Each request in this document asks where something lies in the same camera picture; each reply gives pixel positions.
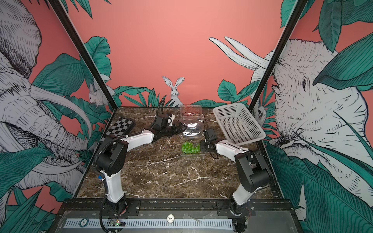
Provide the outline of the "white plastic perforated basket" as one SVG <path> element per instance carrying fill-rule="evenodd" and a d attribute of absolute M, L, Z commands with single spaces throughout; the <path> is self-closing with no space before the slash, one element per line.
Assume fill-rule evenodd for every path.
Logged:
<path fill-rule="evenodd" d="M 215 107 L 214 116 L 225 138 L 238 146 L 263 140 L 266 134 L 242 103 Z"/>

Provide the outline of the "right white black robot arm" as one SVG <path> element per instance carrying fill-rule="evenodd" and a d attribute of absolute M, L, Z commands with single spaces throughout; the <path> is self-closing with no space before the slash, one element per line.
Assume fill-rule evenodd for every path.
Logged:
<path fill-rule="evenodd" d="M 239 216 L 247 208 L 247 203 L 252 196 L 264 188 L 271 180 L 271 171 L 262 155 L 247 148 L 230 143 L 227 140 L 200 141 L 203 152 L 215 152 L 232 160 L 236 164 L 240 185 L 231 198 L 230 211 Z"/>

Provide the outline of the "red grape bunch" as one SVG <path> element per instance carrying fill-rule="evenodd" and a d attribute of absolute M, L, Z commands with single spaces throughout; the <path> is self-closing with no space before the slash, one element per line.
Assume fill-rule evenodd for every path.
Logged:
<path fill-rule="evenodd" d="M 195 108 L 193 106 L 186 106 L 183 109 L 184 116 L 194 116 L 194 115 L 199 115 L 199 114 L 200 114 L 200 111 L 198 110 L 198 108 Z"/>

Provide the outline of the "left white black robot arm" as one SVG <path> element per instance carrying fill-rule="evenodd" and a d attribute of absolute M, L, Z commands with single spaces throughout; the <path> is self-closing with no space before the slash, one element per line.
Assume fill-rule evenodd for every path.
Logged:
<path fill-rule="evenodd" d="M 115 215 L 121 215 L 127 210 L 127 202 L 121 185 L 120 171 L 126 154 L 142 145 L 151 144 L 163 137 L 172 137 L 183 133 L 187 126 L 176 122 L 172 126 L 156 129 L 150 127 L 131 135 L 108 135 L 99 147 L 99 152 L 93 158 L 93 168 L 102 177 L 105 186 L 105 201 L 109 210 Z"/>

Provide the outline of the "clear plastic clamshell container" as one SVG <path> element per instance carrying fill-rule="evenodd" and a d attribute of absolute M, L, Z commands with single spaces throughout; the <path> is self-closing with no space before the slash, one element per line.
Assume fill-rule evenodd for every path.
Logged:
<path fill-rule="evenodd" d="M 180 108 L 181 117 L 201 117 L 203 115 L 200 105 L 184 105 Z"/>

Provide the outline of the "green grape bunch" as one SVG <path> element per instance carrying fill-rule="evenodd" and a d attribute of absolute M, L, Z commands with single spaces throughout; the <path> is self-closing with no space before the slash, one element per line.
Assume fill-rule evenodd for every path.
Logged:
<path fill-rule="evenodd" d="M 200 146 L 195 146 L 193 143 L 191 142 L 184 142 L 182 144 L 182 153 L 184 154 L 197 154 L 200 152 Z"/>

